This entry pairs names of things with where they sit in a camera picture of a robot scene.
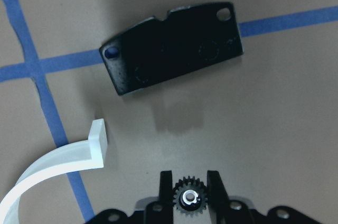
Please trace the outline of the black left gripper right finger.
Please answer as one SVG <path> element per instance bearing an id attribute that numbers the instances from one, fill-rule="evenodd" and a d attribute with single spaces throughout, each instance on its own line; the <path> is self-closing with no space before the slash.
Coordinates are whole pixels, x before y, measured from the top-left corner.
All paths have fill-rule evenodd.
<path id="1" fill-rule="evenodd" d="M 211 223 L 231 223 L 230 200 L 218 171 L 207 171 L 207 189 Z"/>

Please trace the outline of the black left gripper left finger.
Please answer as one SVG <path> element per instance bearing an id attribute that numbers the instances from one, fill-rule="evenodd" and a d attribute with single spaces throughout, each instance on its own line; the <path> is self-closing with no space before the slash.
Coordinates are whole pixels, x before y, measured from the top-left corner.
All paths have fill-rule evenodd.
<path id="1" fill-rule="evenodd" d="M 173 223 L 173 179 L 172 171 L 162 171 L 159 181 L 160 214 L 161 223 Z"/>

